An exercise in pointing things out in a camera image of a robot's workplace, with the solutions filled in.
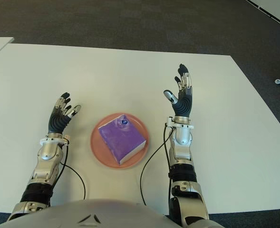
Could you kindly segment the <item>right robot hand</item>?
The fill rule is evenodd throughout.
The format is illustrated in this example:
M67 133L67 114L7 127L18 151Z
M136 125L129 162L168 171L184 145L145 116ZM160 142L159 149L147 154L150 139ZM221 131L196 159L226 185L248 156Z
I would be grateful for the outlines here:
M191 76L184 64L180 64L177 71L180 77L176 76L174 79L178 85L178 96L170 90L164 90L164 95L171 103L175 116L189 118L193 103Z

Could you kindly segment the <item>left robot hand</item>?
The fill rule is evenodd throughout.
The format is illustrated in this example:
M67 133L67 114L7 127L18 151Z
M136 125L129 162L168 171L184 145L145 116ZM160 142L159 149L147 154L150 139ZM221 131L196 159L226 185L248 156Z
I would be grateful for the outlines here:
M48 134L62 134L71 119L80 111L79 104L75 107L67 105L70 100L70 93L65 92L56 101L48 122Z

